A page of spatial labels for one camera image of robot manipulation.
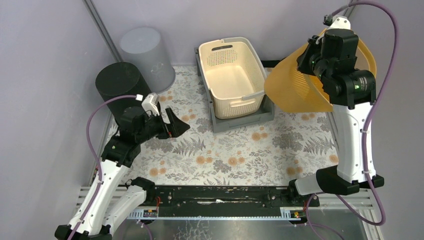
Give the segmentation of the yellow perforated plastic basket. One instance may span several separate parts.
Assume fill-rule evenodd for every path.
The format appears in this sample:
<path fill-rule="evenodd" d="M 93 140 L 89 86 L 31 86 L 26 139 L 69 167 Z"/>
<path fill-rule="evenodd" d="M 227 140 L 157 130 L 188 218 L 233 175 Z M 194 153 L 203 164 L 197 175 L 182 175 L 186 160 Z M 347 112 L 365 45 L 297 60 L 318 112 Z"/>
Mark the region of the yellow perforated plastic basket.
<path fill-rule="evenodd" d="M 329 29 L 322 51 L 329 58 L 331 78 L 297 70 L 297 58 L 308 43 L 280 61 L 264 82 L 266 95 L 287 113 L 349 112 L 369 109 L 376 101 L 375 59 L 349 29 Z"/>

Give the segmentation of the black ribbed plastic bin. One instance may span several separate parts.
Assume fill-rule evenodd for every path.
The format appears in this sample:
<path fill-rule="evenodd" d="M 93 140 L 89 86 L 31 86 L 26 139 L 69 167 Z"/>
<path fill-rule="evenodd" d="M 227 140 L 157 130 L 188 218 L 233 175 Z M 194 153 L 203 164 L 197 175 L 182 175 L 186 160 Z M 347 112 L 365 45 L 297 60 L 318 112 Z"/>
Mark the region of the black ribbed plastic bin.
<path fill-rule="evenodd" d="M 139 69 L 129 62 L 116 62 L 103 68 L 95 78 L 95 87 L 105 102 L 120 96 L 142 95 L 146 97 L 152 93 Z M 133 98 L 113 101 L 107 107 L 118 120 L 127 108 L 133 109 L 136 114 L 140 115 L 145 112 L 141 103 Z"/>

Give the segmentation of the cream perforated plastic basket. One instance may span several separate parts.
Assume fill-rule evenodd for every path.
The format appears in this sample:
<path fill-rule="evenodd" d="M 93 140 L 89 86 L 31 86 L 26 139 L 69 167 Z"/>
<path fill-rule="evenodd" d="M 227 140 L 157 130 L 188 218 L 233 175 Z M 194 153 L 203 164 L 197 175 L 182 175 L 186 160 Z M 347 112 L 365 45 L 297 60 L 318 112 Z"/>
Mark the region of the cream perforated plastic basket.
<path fill-rule="evenodd" d="M 265 69 L 245 37 L 202 43 L 200 66 L 218 119 L 247 116 L 258 111 L 265 96 Z"/>

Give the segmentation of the large grey plastic bin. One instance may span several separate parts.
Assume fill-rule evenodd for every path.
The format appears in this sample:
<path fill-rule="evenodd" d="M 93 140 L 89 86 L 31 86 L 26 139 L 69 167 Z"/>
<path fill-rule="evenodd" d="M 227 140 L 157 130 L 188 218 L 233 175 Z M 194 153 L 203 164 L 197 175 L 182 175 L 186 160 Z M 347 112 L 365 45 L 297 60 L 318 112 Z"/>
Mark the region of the large grey plastic bin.
<path fill-rule="evenodd" d="M 175 82 L 176 72 L 158 30 L 132 29 L 120 39 L 119 47 L 123 60 L 138 68 L 152 92 L 165 92 Z"/>

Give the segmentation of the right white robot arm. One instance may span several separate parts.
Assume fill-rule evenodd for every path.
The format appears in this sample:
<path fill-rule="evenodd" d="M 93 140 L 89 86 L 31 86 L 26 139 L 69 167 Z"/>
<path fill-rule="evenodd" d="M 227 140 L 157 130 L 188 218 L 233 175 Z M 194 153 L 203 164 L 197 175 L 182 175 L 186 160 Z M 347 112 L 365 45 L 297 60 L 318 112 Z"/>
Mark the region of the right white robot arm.
<path fill-rule="evenodd" d="M 317 77 L 329 97 L 332 111 L 328 118 L 339 162 L 290 181 L 286 198 L 293 206 L 311 194 L 347 196 L 385 183 L 374 169 L 368 118 L 377 99 L 376 78 L 371 71 L 356 68 L 359 43 L 350 29 L 328 29 L 310 38 L 296 60 L 297 69 Z"/>

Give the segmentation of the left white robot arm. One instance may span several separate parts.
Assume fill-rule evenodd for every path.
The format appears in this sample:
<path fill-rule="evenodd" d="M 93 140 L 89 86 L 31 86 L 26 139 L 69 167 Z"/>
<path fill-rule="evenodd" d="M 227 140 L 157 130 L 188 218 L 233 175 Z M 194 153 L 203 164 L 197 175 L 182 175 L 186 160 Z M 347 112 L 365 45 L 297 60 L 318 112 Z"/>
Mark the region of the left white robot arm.
<path fill-rule="evenodd" d="M 110 206 L 116 188 L 140 154 L 141 144 L 152 138 L 177 138 L 190 129 L 171 108 L 165 111 L 169 122 L 164 122 L 161 113 L 145 111 L 142 107 L 124 110 L 118 121 L 119 133 L 106 144 L 98 175 L 88 195 L 70 222 L 57 227 L 54 236 L 58 240 L 111 240 L 137 206 L 154 202 L 155 184 L 137 177 L 124 195 Z"/>

